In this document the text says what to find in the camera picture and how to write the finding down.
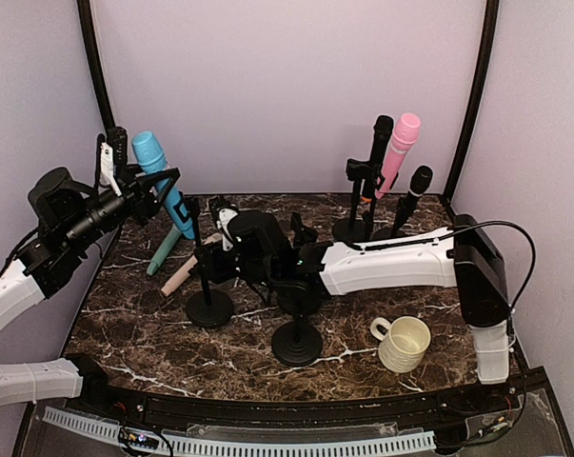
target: pink microphone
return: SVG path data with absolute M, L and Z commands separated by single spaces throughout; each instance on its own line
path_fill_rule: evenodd
M 403 114 L 399 122 L 397 122 L 392 132 L 390 143 L 388 144 L 384 165 L 382 166 L 382 175 L 385 181 L 382 186 L 375 191 L 376 198 L 380 199 L 385 193 L 390 191 L 399 172 L 399 168 L 405 160 L 405 156 L 411 147 L 416 144 L 416 141 L 418 141 L 421 125 L 422 122 L 420 118 L 410 112 Z

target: microphone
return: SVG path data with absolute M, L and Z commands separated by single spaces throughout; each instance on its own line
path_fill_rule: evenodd
M 418 207 L 420 197 L 428 190 L 430 182 L 432 181 L 432 169 L 426 165 L 422 165 L 411 177 L 409 183 L 409 191 L 407 195 L 399 199 L 397 205 L 397 212 L 394 216 L 394 224 L 390 232 L 390 238 L 395 238 L 402 226 L 405 225 L 407 219 L 411 217 L 413 211 Z
M 157 171 L 168 169 L 168 161 L 160 142 L 151 131 L 143 131 L 132 138 L 132 150 L 138 161 L 138 165 L 145 174 L 152 174 Z M 168 181 L 160 181 L 155 185 L 155 190 L 159 193 Z M 181 199 L 179 190 L 173 187 L 168 193 L 164 202 L 164 208 L 172 218 L 174 225 L 189 240 L 193 239 L 193 225 L 188 215 L 188 210 Z
M 377 121 L 375 121 L 375 126 L 373 126 L 373 130 L 375 132 L 373 133 L 373 146 L 371 146 L 371 155 L 367 162 L 370 167 L 380 167 L 382 162 L 384 162 L 388 140 L 390 140 L 393 127 L 394 121 L 389 116 L 381 115 L 378 117 Z M 367 201 L 371 200 L 373 197 L 373 192 L 375 191 L 374 181 L 375 180 L 372 178 L 365 180 L 361 196 Z
M 394 181 L 397 179 L 399 168 L 401 167 L 405 156 L 418 141 L 420 135 L 420 118 L 411 112 L 406 112 L 401 116 L 394 128 L 394 134 L 388 145 L 388 156 L 382 166 L 382 175 L 385 181 L 379 189 L 375 190 L 376 198 L 380 199 L 384 194 L 392 189 Z

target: black frame pole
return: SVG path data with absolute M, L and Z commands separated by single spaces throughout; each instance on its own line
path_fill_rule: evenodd
M 101 65 L 100 54 L 98 53 L 98 43 L 96 42 L 94 20 L 89 0 L 77 0 L 77 9 L 79 10 L 79 23 L 84 38 L 86 56 L 88 57 L 89 75 L 94 85 L 96 103 L 98 103 L 98 109 L 103 119 L 103 126 L 105 127 L 105 131 L 107 131 L 115 127 L 115 119 L 113 118 L 107 84 L 105 83 L 105 76 L 103 75 L 103 66 Z
M 484 28 L 481 35 L 481 44 L 479 45 L 479 54 L 477 56 L 477 66 L 475 68 L 475 76 L 473 77 L 473 84 L 470 89 L 470 96 L 468 98 L 468 106 L 466 107 L 465 120 L 460 132 L 460 139 L 454 154 L 454 160 L 451 164 L 451 170 L 447 177 L 445 189 L 443 191 L 444 201 L 449 205 L 454 196 L 458 180 L 462 174 L 462 169 L 465 165 L 466 154 L 470 146 L 470 139 L 475 129 L 477 121 L 477 114 L 479 113 L 479 106 L 484 94 L 485 78 L 487 77 L 487 69 L 489 68 L 489 57 L 492 52 L 492 44 L 494 43 L 494 32 L 496 31 L 496 22 L 498 20 L 498 7 L 500 0 L 487 0 L 485 4 L 485 18 Z

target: blue microphone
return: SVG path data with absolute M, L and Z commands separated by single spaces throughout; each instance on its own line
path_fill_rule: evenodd
M 143 131 L 132 138 L 132 150 L 136 156 L 138 165 L 143 169 L 145 174 L 156 173 L 168 168 L 168 161 L 164 150 L 160 146 L 152 131 Z M 161 181 L 155 185 L 155 190 L 159 193 L 168 180 Z M 174 225 L 189 240 L 193 239 L 193 225 L 191 218 L 188 217 L 188 210 L 181 200 L 179 190 L 173 187 L 168 193 L 164 202 L 164 208 L 172 218 Z

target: teal handle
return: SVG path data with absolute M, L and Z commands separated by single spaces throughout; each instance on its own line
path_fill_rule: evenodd
M 166 235 L 166 238 L 164 238 L 164 241 L 162 242 L 160 247 L 155 251 L 155 254 L 153 254 L 153 257 L 151 258 L 151 262 L 149 263 L 149 266 L 147 268 L 147 274 L 149 276 L 153 276 L 157 272 L 157 270 L 160 269 L 160 267 L 164 264 L 164 261 L 172 251 L 172 248 L 174 248 L 174 245 L 176 245 L 176 242 L 179 241 L 179 238 L 181 238 L 182 234 L 183 233 L 181 233 L 181 230 L 179 230 L 174 224 L 172 224 L 172 227 L 170 228 L 168 235 Z

